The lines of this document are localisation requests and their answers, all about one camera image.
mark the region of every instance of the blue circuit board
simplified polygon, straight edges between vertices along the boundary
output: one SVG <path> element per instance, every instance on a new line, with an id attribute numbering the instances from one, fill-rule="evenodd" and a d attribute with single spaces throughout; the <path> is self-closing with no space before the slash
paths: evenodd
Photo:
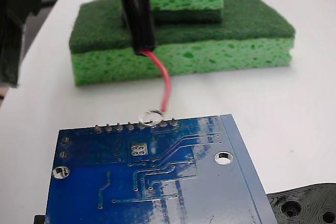
<path id="1" fill-rule="evenodd" d="M 240 139 L 239 132 L 235 137 Z M 223 221 L 225 211 L 218 206 L 231 190 L 240 196 L 230 208 L 246 205 L 240 214 L 245 222 L 237 223 L 262 223 L 239 163 L 218 164 L 219 151 L 235 157 L 219 116 L 165 121 L 152 128 L 61 130 L 53 171 L 64 176 L 51 177 L 46 224 L 233 223 Z"/>

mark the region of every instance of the hole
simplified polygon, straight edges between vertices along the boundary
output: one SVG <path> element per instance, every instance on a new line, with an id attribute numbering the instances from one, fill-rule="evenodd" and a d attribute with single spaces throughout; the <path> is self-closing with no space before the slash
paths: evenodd
<path id="1" fill-rule="evenodd" d="M 229 165 L 233 161 L 233 155 L 229 152 L 218 152 L 215 155 L 215 161 L 220 165 Z"/>
<path id="2" fill-rule="evenodd" d="M 281 211 L 288 218 L 293 218 L 301 213 L 301 205 L 296 201 L 290 200 L 281 206 Z"/>
<path id="3" fill-rule="evenodd" d="M 335 214 L 332 213 L 332 212 L 326 212 L 326 213 L 323 215 L 322 219 L 323 219 L 323 221 L 324 221 L 325 223 L 330 224 L 330 223 L 334 223 L 334 222 L 335 222 L 335 220 L 336 220 L 336 216 L 335 216 Z"/>
<path id="4" fill-rule="evenodd" d="M 52 171 L 51 174 L 55 179 L 65 179 L 70 174 L 70 169 L 66 166 L 58 166 Z"/>

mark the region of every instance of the white ring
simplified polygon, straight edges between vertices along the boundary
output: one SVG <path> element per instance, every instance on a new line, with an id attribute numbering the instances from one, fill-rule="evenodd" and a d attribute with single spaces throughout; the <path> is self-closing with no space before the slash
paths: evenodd
<path id="1" fill-rule="evenodd" d="M 153 122 L 149 122 L 149 123 L 145 123 L 143 120 L 146 116 L 150 115 L 150 114 L 158 114 L 160 115 L 160 119 L 153 121 Z M 158 125 L 159 123 L 161 123 L 163 121 L 163 112 L 159 111 L 159 110 L 147 110 L 146 113 L 144 113 L 142 116 L 139 116 L 139 122 L 146 126 L 146 127 L 154 127 L 156 125 Z"/>

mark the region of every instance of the stacked sponges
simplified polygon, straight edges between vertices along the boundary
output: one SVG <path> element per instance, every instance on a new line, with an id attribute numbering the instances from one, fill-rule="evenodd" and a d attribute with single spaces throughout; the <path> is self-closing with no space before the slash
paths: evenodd
<path id="1" fill-rule="evenodd" d="M 295 30 L 261 0 L 151 0 L 155 54 L 171 75 L 287 66 Z M 70 50 L 76 85 L 160 76 L 135 56 L 120 0 L 82 5 Z"/>

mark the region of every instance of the black connector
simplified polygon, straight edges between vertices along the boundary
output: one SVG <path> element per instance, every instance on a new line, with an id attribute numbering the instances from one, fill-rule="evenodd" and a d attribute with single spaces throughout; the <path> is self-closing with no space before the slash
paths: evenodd
<path id="1" fill-rule="evenodd" d="M 132 37 L 136 55 L 156 48 L 150 0 L 122 0 L 124 19 Z"/>

